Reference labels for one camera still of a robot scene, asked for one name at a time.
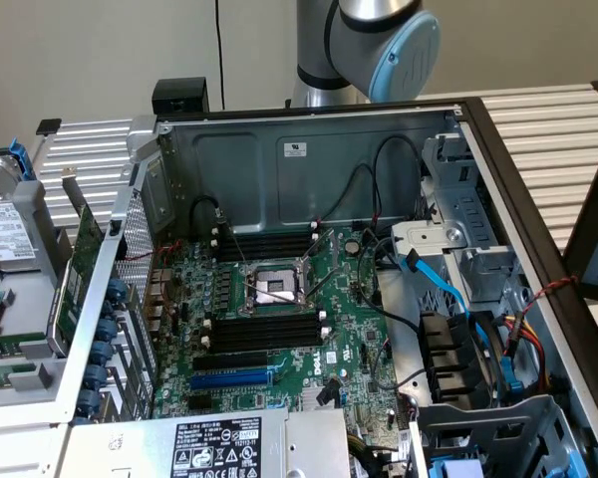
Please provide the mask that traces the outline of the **silver CPU socket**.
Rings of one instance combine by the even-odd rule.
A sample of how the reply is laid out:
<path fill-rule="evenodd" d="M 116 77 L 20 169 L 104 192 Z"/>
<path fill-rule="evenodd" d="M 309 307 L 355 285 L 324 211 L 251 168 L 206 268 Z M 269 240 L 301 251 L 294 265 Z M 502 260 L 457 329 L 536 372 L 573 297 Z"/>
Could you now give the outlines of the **silver CPU socket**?
<path fill-rule="evenodd" d="M 314 308 L 307 275 L 296 262 L 247 263 L 240 270 L 237 313 L 247 317 L 302 314 Z"/>

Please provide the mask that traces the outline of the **thin metal locking lever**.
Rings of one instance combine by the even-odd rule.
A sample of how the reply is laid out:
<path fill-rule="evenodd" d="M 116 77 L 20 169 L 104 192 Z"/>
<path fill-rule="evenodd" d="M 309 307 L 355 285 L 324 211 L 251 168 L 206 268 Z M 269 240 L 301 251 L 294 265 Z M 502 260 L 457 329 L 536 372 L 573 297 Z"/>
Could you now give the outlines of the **thin metal locking lever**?
<path fill-rule="evenodd" d="M 239 244 L 239 242 L 237 240 L 237 237 L 236 237 L 236 235 L 234 233 L 234 229 L 232 227 L 232 224 L 230 223 L 230 220 L 228 219 L 227 215 L 224 213 L 224 211 L 221 208 L 218 209 L 217 219 L 218 219 L 218 223 L 223 227 L 225 233 L 227 234 L 227 236 L 230 238 L 230 240 L 232 241 L 233 245 L 235 246 L 236 251 L 239 254 L 239 258 L 241 260 L 241 263 L 242 263 L 244 269 L 247 269 L 248 262 L 246 260 L 246 257 L 244 255 L 244 253 L 243 253 L 242 248 L 240 247 L 240 244 Z"/>
<path fill-rule="evenodd" d="M 251 284 L 243 282 L 246 295 L 255 307 L 285 304 L 301 305 L 297 289 L 281 280 L 263 281 Z"/>
<path fill-rule="evenodd" d="M 346 289 L 348 287 L 348 282 L 348 275 L 343 270 L 332 270 L 323 278 L 318 279 L 317 282 L 308 289 L 305 294 L 305 299 L 307 302 L 329 301 L 343 289 Z"/>

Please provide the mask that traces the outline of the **green Dell motherboard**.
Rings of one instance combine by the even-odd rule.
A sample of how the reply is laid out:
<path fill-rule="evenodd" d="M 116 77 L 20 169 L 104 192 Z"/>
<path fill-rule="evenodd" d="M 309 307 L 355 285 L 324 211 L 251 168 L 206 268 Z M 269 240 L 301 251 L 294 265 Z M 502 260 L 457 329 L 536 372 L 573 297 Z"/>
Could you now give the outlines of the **green Dell motherboard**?
<path fill-rule="evenodd" d="M 170 317 L 163 320 L 157 334 L 151 334 L 158 359 L 158 376 L 151 414 L 155 418 L 174 418 L 209 413 L 286 408 L 301 410 L 301 391 L 324 386 L 330 378 L 341 383 L 341 406 L 347 430 L 365 443 L 393 449 L 403 422 L 398 416 L 397 396 L 387 390 L 395 376 L 388 342 L 388 321 L 376 308 L 380 300 L 373 267 L 361 255 L 348 254 L 345 243 L 361 235 L 349 228 L 335 230 L 339 239 L 340 269 L 348 275 L 348 287 L 329 301 L 314 302 L 306 313 L 319 313 L 323 345 L 311 348 L 263 351 L 268 354 L 267 385 L 191 390 L 196 374 L 231 370 L 195 372 L 192 360 L 209 352 L 211 319 L 233 319 L 241 296 L 241 261 L 220 263 L 219 249 L 225 241 L 184 242 L 166 249 L 156 260 L 155 269 L 172 269 L 168 295 Z M 299 257 L 247 261 L 296 262 Z M 306 291 L 332 268 L 331 245 L 321 243 L 310 254 L 306 271 Z M 191 395 L 209 393 L 212 409 L 188 410 Z"/>

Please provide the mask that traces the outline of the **open black silver PC case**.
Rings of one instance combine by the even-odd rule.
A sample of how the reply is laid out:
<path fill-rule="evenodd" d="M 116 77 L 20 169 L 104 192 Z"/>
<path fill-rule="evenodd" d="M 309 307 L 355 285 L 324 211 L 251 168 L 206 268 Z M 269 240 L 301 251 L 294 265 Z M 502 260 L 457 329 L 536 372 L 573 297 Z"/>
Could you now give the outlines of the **open black silver PC case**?
<path fill-rule="evenodd" d="M 459 288 L 449 250 L 420 256 L 395 252 L 391 228 L 432 220 L 425 140 L 462 135 L 522 267 L 524 292 L 516 309 L 471 307 Z M 283 143 L 305 141 L 306 157 L 285 157 Z M 380 449 L 347 428 L 351 478 L 429 478 L 415 463 L 419 409 L 434 405 L 419 342 L 426 311 L 463 316 L 493 373 L 494 405 L 513 406 L 538 395 L 562 409 L 590 478 L 598 478 L 598 330 L 584 296 L 562 261 L 483 104 L 476 100 L 273 111 L 139 120 L 128 135 L 131 175 L 118 195 L 68 354 L 65 388 L 71 431 L 80 425 L 146 421 L 158 359 L 144 312 L 158 257 L 184 242 L 204 242 L 218 209 L 238 234 L 333 228 L 361 235 L 361 255 L 373 267 L 388 321 L 394 378 L 403 425 L 393 449 Z M 128 286 L 123 303 L 106 299 L 111 278 Z M 99 412 L 76 412 L 85 388 L 99 319 L 118 334 L 104 366 Z M 511 357 L 520 395 L 508 392 L 500 358 Z"/>

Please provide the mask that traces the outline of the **silver rear port block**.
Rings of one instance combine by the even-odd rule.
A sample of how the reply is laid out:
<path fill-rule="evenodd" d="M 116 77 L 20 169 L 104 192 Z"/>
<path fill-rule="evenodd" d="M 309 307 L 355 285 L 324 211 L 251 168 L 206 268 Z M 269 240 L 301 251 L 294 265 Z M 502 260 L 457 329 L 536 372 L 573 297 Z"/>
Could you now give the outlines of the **silver rear port block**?
<path fill-rule="evenodd" d="M 144 312 L 149 332 L 157 334 L 163 320 L 170 317 L 171 300 L 168 288 L 172 269 L 155 269 L 150 273 L 146 291 Z"/>

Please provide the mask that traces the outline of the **black plug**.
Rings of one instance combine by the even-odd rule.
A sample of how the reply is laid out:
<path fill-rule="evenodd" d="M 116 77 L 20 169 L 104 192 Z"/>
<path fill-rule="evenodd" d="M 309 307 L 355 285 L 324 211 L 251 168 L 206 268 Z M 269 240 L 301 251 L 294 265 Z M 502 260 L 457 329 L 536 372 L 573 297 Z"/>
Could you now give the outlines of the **black plug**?
<path fill-rule="evenodd" d="M 320 406 L 325 406 L 330 402 L 334 403 L 335 408 L 341 406 L 340 395 L 341 383 L 337 378 L 330 378 L 317 394 L 316 400 Z"/>

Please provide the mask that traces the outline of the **silver chipset heat sink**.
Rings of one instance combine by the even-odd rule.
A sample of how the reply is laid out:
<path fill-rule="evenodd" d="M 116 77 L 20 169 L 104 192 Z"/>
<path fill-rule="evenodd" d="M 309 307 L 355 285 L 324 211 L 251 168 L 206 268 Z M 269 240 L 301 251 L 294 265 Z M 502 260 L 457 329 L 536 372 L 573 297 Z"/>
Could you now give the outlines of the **silver chipset heat sink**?
<path fill-rule="evenodd" d="M 337 403 L 335 399 L 331 399 L 325 404 L 320 404 L 317 397 L 323 390 L 323 386 L 305 387 L 301 391 L 301 410 L 302 411 L 315 411 L 315 410 L 326 410 L 336 409 Z"/>

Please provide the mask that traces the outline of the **black fan shroud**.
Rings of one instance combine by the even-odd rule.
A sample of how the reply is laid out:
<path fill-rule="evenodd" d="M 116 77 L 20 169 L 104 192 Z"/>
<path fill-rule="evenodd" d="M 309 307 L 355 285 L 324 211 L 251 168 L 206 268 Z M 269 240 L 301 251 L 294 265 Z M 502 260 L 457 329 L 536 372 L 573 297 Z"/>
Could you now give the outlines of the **black fan shroud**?
<path fill-rule="evenodd" d="M 465 317 L 423 312 L 419 342 L 434 404 L 462 410 L 493 407 L 493 373 Z"/>

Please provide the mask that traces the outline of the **green graphics card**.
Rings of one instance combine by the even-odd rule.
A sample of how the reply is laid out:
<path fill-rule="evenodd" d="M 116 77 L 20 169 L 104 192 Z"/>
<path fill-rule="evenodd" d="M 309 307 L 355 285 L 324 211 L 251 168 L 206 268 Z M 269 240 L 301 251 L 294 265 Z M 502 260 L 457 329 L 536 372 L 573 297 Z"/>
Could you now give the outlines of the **green graphics card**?
<path fill-rule="evenodd" d="M 47 324 L 47 342 L 59 358 L 66 358 L 86 301 L 104 233 L 82 192 L 75 168 L 64 168 L 62 186 L 78 213 L 79 224 L 72 254 L 53 298 Z"/>

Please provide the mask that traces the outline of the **silver power supply unit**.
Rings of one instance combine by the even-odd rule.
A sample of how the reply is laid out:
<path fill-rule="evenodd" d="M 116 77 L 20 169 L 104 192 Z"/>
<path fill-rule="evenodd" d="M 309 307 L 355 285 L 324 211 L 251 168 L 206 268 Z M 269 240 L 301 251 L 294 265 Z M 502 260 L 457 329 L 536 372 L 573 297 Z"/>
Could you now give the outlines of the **silver power supply unit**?
<path fill-rule="evenodd" d="M 60 478 L 351 478 L 339 409 L 80 425 Z"/>

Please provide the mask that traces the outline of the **grey metal disk bay cage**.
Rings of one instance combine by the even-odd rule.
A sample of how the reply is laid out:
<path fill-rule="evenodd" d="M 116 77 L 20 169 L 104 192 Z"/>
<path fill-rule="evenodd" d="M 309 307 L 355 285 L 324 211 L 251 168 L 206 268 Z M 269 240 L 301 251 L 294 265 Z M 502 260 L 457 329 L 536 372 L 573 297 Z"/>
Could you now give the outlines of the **grey metal disk bay cage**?
<path fill-rule="evenodd" d="M 484 478 L 566 478 L 568 454 L 579 451 L 548 395 L 475 410 L 434 404 L 419 409 L 417 426 L 414 461 L 428 474 L 436 460 L 477 459 Z"/>

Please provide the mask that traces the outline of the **blue plastic tab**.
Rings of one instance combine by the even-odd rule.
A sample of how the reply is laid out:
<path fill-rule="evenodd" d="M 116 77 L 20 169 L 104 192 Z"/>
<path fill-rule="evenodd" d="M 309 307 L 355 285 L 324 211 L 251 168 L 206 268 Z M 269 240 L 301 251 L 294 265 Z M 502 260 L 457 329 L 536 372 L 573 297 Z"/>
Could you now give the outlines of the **blue plastic tab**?
<path fill-rule="evenodd" d="M 566 478 L 589 478 L 589 473 L 582 455 L 577 450 L 571 450 L 568 454 L 569 464 L 565 472 Z"/>

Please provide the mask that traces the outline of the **metal socket cover frame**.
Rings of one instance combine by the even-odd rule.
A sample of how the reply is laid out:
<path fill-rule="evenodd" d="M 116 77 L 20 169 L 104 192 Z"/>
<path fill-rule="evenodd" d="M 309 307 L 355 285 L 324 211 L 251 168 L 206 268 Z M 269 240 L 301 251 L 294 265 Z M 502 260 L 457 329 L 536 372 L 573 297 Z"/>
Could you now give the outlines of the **metal socket cover frame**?
<path fill-rule="evenodd" d="M 328 240 L 331 245 L 331 259 L 332 259 L 332 268 L 329 272 L 325 275 L 325 277 L 319 280 L 313 287 L 309 289 L 307 293 L 304 294 L 304 298 L 308 299 L 309 297 L 316 294 L 331 278 L 332 276 L 339 271 L 340 263 L 339 263 L 339 239 L 335 234 L 333 228 L 329 229 L 328 231 L 321 234 L 313 243 L 312 245 L 306 250 L 306 252 L 300 257 L 299 263 L 302 266 L 305 266 L 308 263 L 308 259 L 310 254 L 313 251 L 316 251 L 321 243 L 325 240 Z"/>

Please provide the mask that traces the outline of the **silver drive latch bracket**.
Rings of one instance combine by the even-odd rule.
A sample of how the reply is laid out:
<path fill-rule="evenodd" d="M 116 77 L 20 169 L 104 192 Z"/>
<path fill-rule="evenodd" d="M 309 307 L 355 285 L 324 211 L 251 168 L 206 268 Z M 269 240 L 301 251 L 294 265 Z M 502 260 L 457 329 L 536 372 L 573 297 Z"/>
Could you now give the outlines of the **silver drive latch bracket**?
<path fill-rule="evenodd" d="M 391 228 L 395 252 L 407 256 L 414 249 L 420 256 L 440 255 L 444 250 L 462 249 L 467 238 L 454 221 L 403 221 Z"/>

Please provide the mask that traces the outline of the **blue disk carrier rail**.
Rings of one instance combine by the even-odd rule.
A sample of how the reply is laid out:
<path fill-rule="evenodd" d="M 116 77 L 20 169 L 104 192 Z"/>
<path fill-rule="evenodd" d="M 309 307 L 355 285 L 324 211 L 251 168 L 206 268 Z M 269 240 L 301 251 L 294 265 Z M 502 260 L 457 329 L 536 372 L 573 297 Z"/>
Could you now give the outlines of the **blue disk carrier rail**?
<path fill-rule="evenodd" d="M 32 161 L 29 157 L 26 147 L 21 144 L 16 137 L 13 138 L 12 142 L 8 147 L 9 154 L 13 156 L 22 172 L 24 180 L 35 180 L 36 174 L 33 168 Z"/>

